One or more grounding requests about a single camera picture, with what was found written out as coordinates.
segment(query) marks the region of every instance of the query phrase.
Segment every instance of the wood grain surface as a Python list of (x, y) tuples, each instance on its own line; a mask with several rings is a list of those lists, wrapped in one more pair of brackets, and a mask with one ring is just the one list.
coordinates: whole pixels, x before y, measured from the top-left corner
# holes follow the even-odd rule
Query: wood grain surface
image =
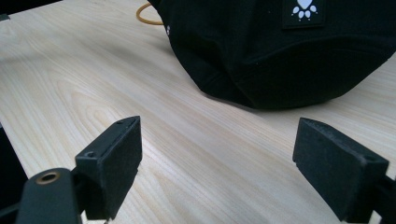
[(198, 90), (164, 28), (135, 18), (145, 3), (65, 0), (0, 22), (0, 122), (28, 176), (72, 169), (136, 115), (144, 157), (112, 223), (339, 223), (291, 160), (300, 117), (387, 158), (396, 176), (396, 56), (328, 103), (247, 109)]

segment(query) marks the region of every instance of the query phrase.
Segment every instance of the clamp jaw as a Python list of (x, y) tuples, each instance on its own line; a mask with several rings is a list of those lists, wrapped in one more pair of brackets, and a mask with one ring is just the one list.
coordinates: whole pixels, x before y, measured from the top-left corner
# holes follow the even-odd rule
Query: clamp jaw
[(17, 224), (82, 223), (114, 219), (142, 161), (140, 118), (112, 124), (76, 156), (76, 168), (55, 168), (24, 186)]

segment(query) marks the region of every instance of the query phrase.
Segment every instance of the screw hole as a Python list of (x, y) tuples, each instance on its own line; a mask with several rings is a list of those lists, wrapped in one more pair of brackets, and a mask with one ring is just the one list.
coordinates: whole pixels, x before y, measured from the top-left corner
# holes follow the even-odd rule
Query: screw hole
[(92, 158), (92, 157), (95, 157), (95, 153), (90, 151), (90, 152), (85, 153), (85, 156)]
[(61, 175), (58, 172), (49, 172), (40, 176), (35, 182), (38, 185), (48, 185), (59, 179)]

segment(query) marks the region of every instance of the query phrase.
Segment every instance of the light wooden table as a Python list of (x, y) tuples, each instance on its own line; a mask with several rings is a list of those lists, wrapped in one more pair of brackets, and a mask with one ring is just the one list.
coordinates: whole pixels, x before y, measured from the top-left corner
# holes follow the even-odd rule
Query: light wooden table
[(339, 223), (291, 160), (300, 117), (387, 158), (396, 176), (396, 56), (326, 104), (249, 110), (197, 89), (163, 27), (135, 18), (144, 3), (66, 0), (0, 22), (0, 122), (28, 176), (73, 168), (136, 115), (144, 158), (113, 223)]

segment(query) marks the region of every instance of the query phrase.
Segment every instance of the black object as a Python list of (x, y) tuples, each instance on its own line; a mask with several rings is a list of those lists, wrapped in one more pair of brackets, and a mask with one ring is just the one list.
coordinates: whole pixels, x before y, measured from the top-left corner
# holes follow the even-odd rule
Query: black object
[(396, 182), (389, 162), (333, 127), (300, 119), (293, 160), (340, 220), (396, 223)]
[(249, 107), (341, 96), (396, 50), (394, 0), (149, 1), (201, 91)]
[(115, 218), (142, 160), (140, 118), (112, 124), (76, 156), (76, 168), (51, 169), (30, 178), (23, 190), (17, 224), (79, 224)]
[(9, 142), (6, 132), (0, 128), (0, 223), (13, 223), (17, 217), (26, 173)]

